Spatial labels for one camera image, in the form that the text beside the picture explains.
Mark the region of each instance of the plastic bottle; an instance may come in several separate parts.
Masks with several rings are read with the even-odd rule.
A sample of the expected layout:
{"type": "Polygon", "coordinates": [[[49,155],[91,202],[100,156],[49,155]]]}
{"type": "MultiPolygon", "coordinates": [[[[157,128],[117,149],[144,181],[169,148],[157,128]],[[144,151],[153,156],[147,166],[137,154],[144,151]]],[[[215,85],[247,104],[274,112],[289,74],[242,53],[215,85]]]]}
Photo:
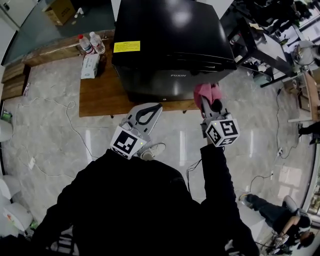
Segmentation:
{"type": "Polygon", "coordinates": [[[80,46],[86,52],[86,54],[95,54],[95,50],[92,47],[88,38],[80,34],[78,35],[78,39],[79,39],[80,46]]]}
{"type": "Polygon", "coordinates": [[[101,55],[106,52],[104,43],[102,42],[100,36],[97,35],[95,32],[90,33],[90,43],[92,44],[92,46],[98,54],[101,55]]]}

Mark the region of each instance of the wooden desk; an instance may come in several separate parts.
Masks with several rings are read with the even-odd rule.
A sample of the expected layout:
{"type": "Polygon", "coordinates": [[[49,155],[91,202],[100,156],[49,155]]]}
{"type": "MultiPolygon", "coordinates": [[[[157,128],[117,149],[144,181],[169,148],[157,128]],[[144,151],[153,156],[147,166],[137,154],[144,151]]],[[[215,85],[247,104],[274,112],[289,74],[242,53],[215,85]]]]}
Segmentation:
{"type": "Polygon", "coordinates": [[[311,116],[308,118],[290,119],[288,120],[288,123],[304,122],[304,121],[315,121],[315,122],[320,121],[319,111],[318,111],[318,106],[320,106],[320,99],[318,95],[317,83],[314,80],[314,78],[308,74],[308,72],[305,72],[303,74],[303,78],[304,78],[304,83],[306,85],[306,90],[308,93],[311,116]]]}
{"type": "MultiPolygon", "coordinates": [[[[113,39],[104,41],[105,55],[101,57],[99,71],[94,79],[80,82],[79,116],[108,116],[127,114],[138,103],[130,102],[114,69],[112,60],[113,39]]],[[[161,102],[163,111],[197,110],[193,99],[161,102]]]]}

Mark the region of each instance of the yellow sticker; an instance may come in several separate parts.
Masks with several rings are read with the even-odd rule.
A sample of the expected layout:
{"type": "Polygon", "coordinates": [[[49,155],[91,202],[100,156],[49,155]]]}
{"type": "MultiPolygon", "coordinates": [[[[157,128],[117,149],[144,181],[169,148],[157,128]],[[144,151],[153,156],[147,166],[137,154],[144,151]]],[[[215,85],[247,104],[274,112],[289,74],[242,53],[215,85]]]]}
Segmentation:
{"type": "Polygon", "coordinates": [[[114,44],[114,53],[123,52],[139,52],[140,51],[140,41],[129,41],[129,42],[116,42],[114,44]]]}

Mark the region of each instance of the green floor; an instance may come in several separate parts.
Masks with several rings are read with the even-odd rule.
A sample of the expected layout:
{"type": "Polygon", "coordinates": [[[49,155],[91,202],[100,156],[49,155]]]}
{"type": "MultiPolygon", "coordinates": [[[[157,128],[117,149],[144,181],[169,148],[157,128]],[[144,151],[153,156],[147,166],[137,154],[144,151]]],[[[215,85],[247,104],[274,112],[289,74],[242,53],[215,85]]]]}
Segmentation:
{"type": "Polygon", "coordinates": [[[55,26],[42,9],[48,0],[42,0],[26,18],[15,36],[3,64],[8,64],[36,48],[45,46],[59,39],[69,38],[91,31],[111,30],[115,28],[114,13],[110,0],[96,3],[87,10],[84,17],[72,17],[63,26],[55,26]]]}

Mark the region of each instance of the black appliance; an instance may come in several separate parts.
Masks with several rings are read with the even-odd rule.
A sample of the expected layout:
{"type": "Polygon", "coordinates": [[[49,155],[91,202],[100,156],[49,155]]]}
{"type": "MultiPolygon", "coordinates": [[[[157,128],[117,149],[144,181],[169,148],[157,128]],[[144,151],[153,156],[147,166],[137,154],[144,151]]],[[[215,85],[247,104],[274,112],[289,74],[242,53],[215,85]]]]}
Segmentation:
{"type": "Polygon", "coordinates": [[[217,83],[237,69],[220,20],[205,3],[122,0],[114,43],[134,41],[140,51],[112,56],[132,102],[192,99],[196,85],[217,83]]]}

